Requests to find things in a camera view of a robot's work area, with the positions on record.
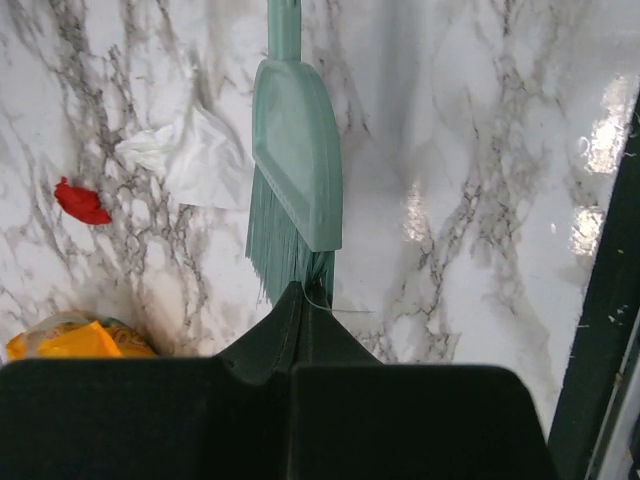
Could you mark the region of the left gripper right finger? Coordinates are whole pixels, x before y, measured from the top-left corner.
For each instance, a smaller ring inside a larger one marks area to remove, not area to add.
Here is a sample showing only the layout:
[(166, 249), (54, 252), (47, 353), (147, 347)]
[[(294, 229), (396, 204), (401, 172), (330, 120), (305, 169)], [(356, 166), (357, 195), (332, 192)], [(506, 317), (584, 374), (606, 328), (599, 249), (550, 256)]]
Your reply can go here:
[(385, 365), (302, 289), (293, 479), (554, 479), (532, 397), (492, 365)]

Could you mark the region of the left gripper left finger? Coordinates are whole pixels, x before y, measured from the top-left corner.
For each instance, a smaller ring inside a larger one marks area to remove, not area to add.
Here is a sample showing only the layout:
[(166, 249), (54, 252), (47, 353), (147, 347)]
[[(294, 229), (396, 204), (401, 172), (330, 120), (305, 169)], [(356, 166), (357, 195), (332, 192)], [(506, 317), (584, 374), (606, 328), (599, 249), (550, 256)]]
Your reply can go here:
[(1, 370), (5, 479), (281, 479), (303, 291), (212, 357)]

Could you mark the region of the green hand brush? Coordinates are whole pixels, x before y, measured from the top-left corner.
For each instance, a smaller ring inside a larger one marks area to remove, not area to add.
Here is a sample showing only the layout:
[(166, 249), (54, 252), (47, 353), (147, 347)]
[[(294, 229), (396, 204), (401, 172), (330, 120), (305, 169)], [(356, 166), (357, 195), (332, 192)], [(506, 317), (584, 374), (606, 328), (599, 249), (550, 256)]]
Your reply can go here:
[(268, 56), (252, 105), (255, 161), (245, 255), (276, 302), (292, 282), (333, 300), (342, 247), (343, 171), (334, 110), (301, 59), (301, 4), (268, 4)]

